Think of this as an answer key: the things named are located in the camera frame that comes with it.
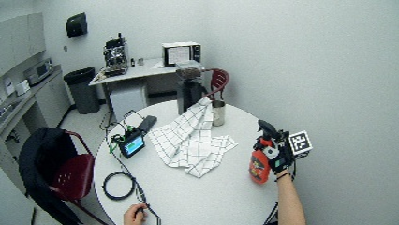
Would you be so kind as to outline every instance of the paper towel dispenser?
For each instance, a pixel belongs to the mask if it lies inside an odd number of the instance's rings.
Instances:
[[[69,38],[75,38],[88,33],[88,22],[85,12],[72,16],[67,20],[67,33]]]

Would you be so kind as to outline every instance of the hand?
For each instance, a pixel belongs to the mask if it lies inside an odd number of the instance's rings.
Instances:
[[[141,225],[145,220],[146,213],[142,209],[146,209],[148,205],[142,202],[133,204],[126,213],[124,214],[124,225]]]
[[[274,147],[267,146],[263,152],[267,156],[271,170],[274,171],[274,174],[278,174],[281,171],[289,168],[293,163],[293,158],[289,150],[289,142],[286,142],[285,145],[281,146],[273,140],[273,145]]]

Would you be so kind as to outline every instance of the checkered cloth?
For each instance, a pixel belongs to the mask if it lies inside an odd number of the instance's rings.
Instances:
[[[186,167],[198,178],[221,164],[224,154],[237,146],[228,136],[212,138],[213,108],[204,97],[174,121],[149,131],[149,139],[164,162]]]

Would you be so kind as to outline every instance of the espresso machine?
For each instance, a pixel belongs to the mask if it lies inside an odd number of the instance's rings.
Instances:
[[[122,75],[128,71],[128,44],[118,33],[118,38],[106,42],[104,47],[105,75],[108,77]]]
[[[177,82],[177,106],[178,114],[182,114],[197,103],[205,93],[202,66],[190,60],[185,63],[177,63],[176,67],[176,75],[180,78]]]

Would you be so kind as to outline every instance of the stainless steel cup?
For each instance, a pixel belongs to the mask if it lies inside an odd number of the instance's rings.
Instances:
[[[225,124],[226,103],[221,100],[212,102],[213,107],[213,125],[222,126]]]

